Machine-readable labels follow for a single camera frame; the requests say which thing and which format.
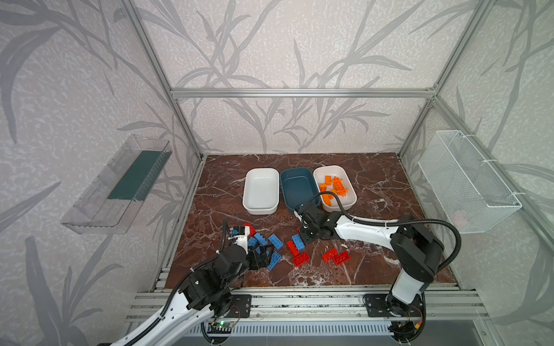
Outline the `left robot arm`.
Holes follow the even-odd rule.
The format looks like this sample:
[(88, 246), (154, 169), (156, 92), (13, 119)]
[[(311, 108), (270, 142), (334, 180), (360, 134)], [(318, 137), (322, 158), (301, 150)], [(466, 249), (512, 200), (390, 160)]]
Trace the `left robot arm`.
[(194, 327), (235, 308), (231, 285), (250, 270), (267, 268), (274, 248), (229, 245), (197, 265), (170, 292), (161, 309), (114, 345), (172, 345)]

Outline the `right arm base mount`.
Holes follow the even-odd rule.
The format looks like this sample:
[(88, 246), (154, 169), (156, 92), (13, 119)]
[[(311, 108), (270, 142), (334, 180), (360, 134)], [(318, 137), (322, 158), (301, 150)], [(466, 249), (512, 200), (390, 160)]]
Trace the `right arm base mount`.
[(426, 315), (426, 305), (417, 294), (411, 304), (405, 304), (390, 294), (366, 294), (362, 298), (368, 317), (421, 318)]

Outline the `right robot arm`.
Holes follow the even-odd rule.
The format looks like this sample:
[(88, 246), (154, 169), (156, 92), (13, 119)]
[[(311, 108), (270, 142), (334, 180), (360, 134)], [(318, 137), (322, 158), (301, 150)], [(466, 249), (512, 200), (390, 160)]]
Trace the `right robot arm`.
[(317, 239), (342, 239), (392, 250), (401, 271), (388, 294), (390, 309), (406, 310), (451, 262), (443, 258), (444, 245), (424, 226), (426, 220), (360, 219), (343, 211), (328, 213), (312, 202), (298, 205), (294, 215), (302, 223), (300, 236), (307, 245)]

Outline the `orange lego chassis plate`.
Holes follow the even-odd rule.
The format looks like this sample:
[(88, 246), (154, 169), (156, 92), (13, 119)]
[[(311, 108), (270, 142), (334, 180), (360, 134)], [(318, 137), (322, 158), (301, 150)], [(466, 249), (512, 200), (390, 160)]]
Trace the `orange lego chassis plate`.
[(332, 186), (333, 186), (333, 189), (332, 189), (333, 193), (335, 193), (336, 195), (342, 196), (342, 197), (346, 197), (349, 189), (346, 188), (343, 185), (343, 180), (342, 179), (340, 179), (338, 177), (334, 177), (332, 179)]

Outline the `red brick sloped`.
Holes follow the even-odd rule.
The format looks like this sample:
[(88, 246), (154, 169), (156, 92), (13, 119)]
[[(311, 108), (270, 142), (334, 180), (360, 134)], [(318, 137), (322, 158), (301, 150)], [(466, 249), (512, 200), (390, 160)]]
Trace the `red brick sloped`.
[(337, 249), (333, 248), (322, 255), (322, 260), (323, 262), (329, 262), (337, 255), (338, 255)]

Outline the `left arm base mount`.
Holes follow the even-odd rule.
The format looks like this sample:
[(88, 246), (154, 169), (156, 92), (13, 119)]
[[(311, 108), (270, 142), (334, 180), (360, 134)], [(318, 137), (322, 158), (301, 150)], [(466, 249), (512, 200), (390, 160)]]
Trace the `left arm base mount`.
[(215, 317), (244, 319), (250, 316), (252, 296), (250, 294), (227, 294), (210, 305)]

